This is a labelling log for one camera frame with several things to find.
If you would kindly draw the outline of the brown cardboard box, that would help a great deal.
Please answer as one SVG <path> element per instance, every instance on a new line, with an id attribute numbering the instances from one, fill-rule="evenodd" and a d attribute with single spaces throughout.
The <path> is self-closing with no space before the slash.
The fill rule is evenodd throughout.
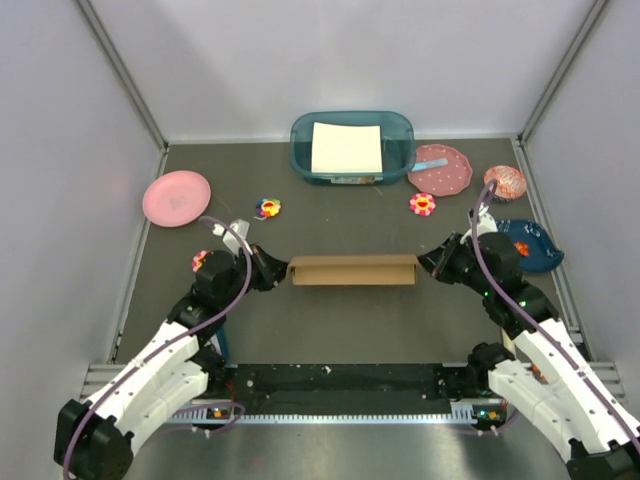
<path id="1" fill-rule="evenodd" d="M 288 276 L 296 286 L 410 286 L 415 255 L 321 255 L 294 257 Z"/>

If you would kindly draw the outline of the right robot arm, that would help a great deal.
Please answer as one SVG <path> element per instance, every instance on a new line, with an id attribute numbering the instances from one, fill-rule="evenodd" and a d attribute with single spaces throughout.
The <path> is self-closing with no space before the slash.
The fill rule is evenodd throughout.
<path id="1" fill-rule="evenodd" d="M 498 343 L 477 345 L 468 357 L 469 388 L 507 400 L 554 447 L 571 478 L 638 478 L 638 420 L 595 374 L 546 295 L 523 279 L 519 258 L 502 233 L 454 233 L 418 258 L 435 280 L 478 293 L 489 319 L 525 357 Z"/>

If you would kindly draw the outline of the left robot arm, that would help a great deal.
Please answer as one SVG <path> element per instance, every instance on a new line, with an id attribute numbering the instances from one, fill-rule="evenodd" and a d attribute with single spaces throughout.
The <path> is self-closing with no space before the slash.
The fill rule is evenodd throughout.
<path id="1" fill-rule="evenodd" d="M 220 394 L 227 374 L 212 338 L 246 293 L 277 287 L 287 268 L 257 245 L 196 254 L 189 292 L 149 343 L 87 400 L 59 411 L 53 458 L 64 478 L 124 478 L 170 417 L 201 394 Z"/>

